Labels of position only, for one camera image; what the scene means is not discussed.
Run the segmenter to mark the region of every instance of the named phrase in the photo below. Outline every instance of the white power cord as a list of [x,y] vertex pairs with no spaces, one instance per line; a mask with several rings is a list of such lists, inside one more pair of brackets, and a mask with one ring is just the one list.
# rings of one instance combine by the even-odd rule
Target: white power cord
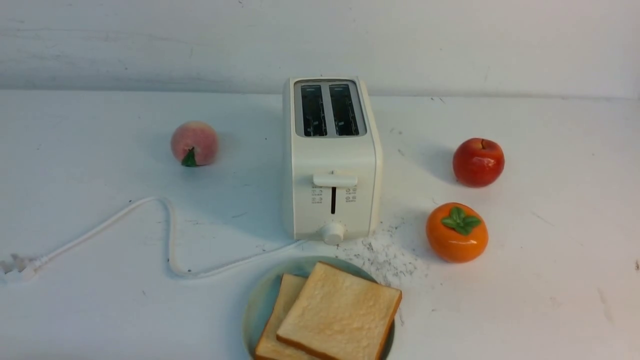
[[282,247],[279,247],[277,249],[274,249],[268,252],[261,252],[260,254],[250,255],[245,258],[234,260],[226,264],[212,266],[210,268],[207,268],[205,270],[201,270],[198,272],[192,272],[191,270],[184,271],[180,267],[180,265],[178,265],[177,257],[175,256],[175,212],[173,210],[173,205],[171,204],[171,201],[169,201],[169,199],[164,197],[147,197],[145,199],[138,200],[133,204],[127,206],[126,208],[121,210],[119,213],[113,215],[109,220],[98,225],[93,230],[80,236],[78,239],[60,247],[59,249],[53,251],[48,255],[40,256],[39,258],[35,258],[35,259],[28,259],[28,258],[23,258],[17,254],[12,254],[13,264],[7,263],[6,261],[0,261],[0,276],[3,275],[6,282],[28,281],[32,279],[44,265],[51,262],[53,259],[64,254],[70,249],[82,244],[86,240],[89,240],[91,237],[93,237],[97,233],[101,232],[105,228],[112,225],[119,218],[123,217],[126,213],[150,201],[161,202],[169,212],[169,240],[168,240],[169,267],[176,275],[181,277],[196,279],[196,278],[215,276],[223,272],[226,272],[227,270],[231,270],[237,266],[241,266],[241,265],[250,263],[252,261],[255,261],[260,257],[272,256],[275,254],[279,254],[281,252],[285,252],[295,246],[298,246],[308,241],[308,240],[296,241],[294,243],[284,245]]

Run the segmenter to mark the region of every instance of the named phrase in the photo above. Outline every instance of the toast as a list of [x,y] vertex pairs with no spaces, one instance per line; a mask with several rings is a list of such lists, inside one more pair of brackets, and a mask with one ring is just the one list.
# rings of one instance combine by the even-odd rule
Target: toast
[[280,327],[306,281],[307,279],[304,277],[283,274],[273,312],[262,331],[262,335],[260,335],[258,345],[255,347],[256,360],[316,360],[315,357],[304,351],[276,340],[276,330]]
[[402,291],[316,263],[276,339],[320,359],[379,359]]

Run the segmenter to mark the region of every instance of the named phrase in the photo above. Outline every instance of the red apple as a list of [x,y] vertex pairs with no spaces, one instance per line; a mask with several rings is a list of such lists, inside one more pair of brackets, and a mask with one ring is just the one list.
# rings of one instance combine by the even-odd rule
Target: red apple
[[471,188],[493,183],[504,170],[504,153],[496,142],[471,138],[453,154],[453,173],[458,182]]
[[218,153],[218,134],[204,122],[185,122],[173,132],[171,152],[186,167],[209,165]]

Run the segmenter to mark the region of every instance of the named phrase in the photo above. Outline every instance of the light green plate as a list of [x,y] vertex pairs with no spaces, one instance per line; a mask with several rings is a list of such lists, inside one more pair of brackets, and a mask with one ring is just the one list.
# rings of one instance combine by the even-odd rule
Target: light green plate
[[[342,271],[348,272],[349,274],[377,283],[371,275],[354,264],[344,260],[330,258],[328,256],[305,256],[302,258],[293,258],[272,268],[260,279],[257,286],[251,292],[249,302],[247,303],[246,310],[244,311],[242,324],[243,343],[247,353],[251,355],[252,359],[255,358],[255,347],[258,345],[258,340],[260,340],[262,330],[267,324],[269,316],[273,311],[273,306],[276,303],[278,291],[280,290],[282,274],[293,274],[308,277],[318,261],[324,261]],[[391,345],[394,342],[395,332],[396,322],[393,321],[380,359],[386,359],[389,355]]]

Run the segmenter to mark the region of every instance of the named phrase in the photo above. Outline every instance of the toaster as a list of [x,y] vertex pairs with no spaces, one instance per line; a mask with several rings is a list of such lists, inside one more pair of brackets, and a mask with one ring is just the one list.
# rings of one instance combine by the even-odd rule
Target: toaster
[[370,236],[379,223],[383,156],[365,83],[290,78],[282,110],[287,232],[330,245]]

